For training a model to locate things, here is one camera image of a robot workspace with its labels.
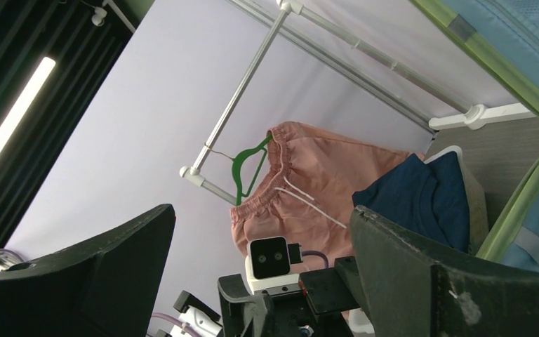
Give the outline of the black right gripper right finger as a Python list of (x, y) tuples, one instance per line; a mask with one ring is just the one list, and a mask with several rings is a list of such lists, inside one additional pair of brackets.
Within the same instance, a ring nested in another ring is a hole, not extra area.
[(539, 273), (457, 251), (362, 206), (349, 229), (377, 336), (539, 336)]

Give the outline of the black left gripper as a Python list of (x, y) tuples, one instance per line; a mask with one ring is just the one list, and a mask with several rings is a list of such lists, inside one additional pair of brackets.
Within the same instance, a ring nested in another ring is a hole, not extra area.
[(250, 293), (241, 275), (219, 278), (221, 336), (352, 336), (344, 312), (368, 310), (353, 256)]

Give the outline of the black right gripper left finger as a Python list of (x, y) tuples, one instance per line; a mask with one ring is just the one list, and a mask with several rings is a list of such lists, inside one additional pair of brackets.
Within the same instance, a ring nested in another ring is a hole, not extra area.
[(144, 336), (175, 227), (161, 204), (0, 272), (0, 336)]

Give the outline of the navy blue garment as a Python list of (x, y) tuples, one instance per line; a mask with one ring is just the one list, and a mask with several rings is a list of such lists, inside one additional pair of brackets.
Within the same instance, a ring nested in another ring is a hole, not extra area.
[(470, 211), (455, 151), (428, 163), (413, 154), (354, 192), (352, 201), (444, 246), (469, 251)]

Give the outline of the green ribbed hard-shell suitcase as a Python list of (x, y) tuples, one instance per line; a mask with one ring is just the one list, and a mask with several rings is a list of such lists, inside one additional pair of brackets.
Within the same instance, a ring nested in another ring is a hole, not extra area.
[(516, 102), (483, 103), (433, 118), (458, 145), (484, 191), (488, 234), (475, 256), (539, 272), (539, 1), (416, 1), (451, 41), (492, 75)]

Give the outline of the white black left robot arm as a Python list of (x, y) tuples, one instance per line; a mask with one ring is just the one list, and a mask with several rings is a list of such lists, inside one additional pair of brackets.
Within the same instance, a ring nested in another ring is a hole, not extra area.
[(368, 306), (354, 257), (335, 260), (328, 267), (302, 274), (267, 279), (253, 276), (246, 259), (246, 275), (218, 281), (221, 311), (183, 291), (174, 308), (178, 317), (155, 312), (173, 324), (158, 336), (356, 336), (374, 335)]

